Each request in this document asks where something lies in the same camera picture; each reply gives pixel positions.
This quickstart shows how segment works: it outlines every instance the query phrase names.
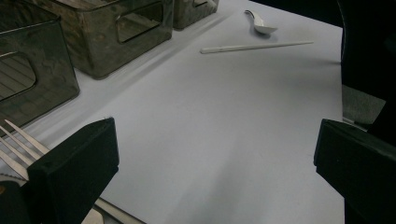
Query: white plastic fork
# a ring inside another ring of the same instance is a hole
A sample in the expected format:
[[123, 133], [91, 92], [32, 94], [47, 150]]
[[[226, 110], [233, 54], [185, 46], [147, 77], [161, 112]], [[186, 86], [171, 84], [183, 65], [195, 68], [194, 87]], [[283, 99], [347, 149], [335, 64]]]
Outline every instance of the white plastic fork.
[[[12, 128], [15, 129], [17, 133], [19, 133], [22, 137], [24, 137], [29, 143], [31, 143], [35, 148], [40, 151], [41, 154], [46, 154], [50, 150], [44, 147], [41, 143], [39, 143], [37, 140], [35, 140], [32, 136], [27, 134], [24, 130], [20, 129], [18, 126], [13, 124], [12, 122], [8, 121], [5, 119], [5, 122], [9, 124]], [[34, 152], [32, 149], [30, 149], [28, 146], [26, 146], [24, 143], [22, 143], [18, 138], [16, 138], [14, 135], [12, 135], [10, 132], [8, 132], [5, 128], [0, 126], [0, 130], [2, 130], [10, 139], [12, 139], [18, 146], [23, 148], [33, 159], [38, 160], [40, 159], [40, 155]], [[6, 140], [4, 140], [2, 137], [0, 137], [0, 142], [2, 142], [9, 150], [11, 150], [18, 158], [20, 158], [24, 163], [26, 163], [28, 166], [33, 163], [33, 161], [29, 158], [27, 158], [25, 155], [20, 153], [15, 147], [10, 145]], [[15, 172], [17, 172], [23, 179], [26, 181], [29, 180], [29, 175], [27, 174], [26, 168], [19, 164], [17, 161], [12, 159], [11, 157], [8, 156], [7, 153], [5, 153], [3, 150], [0, 148], [0, 158], [9, 166], [11, 169], [13, 169]], [[89, 214], [85, 217], [85, 219], [82, 221], [82, 224], [104, 224], [104, 219], [102, 214], [100, 214], [98, 211], [91, 209]]]

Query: table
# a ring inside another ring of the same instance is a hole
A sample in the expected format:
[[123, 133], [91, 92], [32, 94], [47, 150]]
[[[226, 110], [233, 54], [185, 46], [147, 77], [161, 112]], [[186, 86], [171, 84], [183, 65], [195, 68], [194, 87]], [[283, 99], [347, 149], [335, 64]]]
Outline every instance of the table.
[[[245, 9], [279, 29], [258, 35]], [[247, 0], [219, 10], [24, 127], [49, 148], [116, 121], [120, 171], [102, 197], [149, 224], [344, 222], [313, 164], [322, 119], [342, 119], [341, 28]], [[314, 44], [200, 54], [205, 47]]]

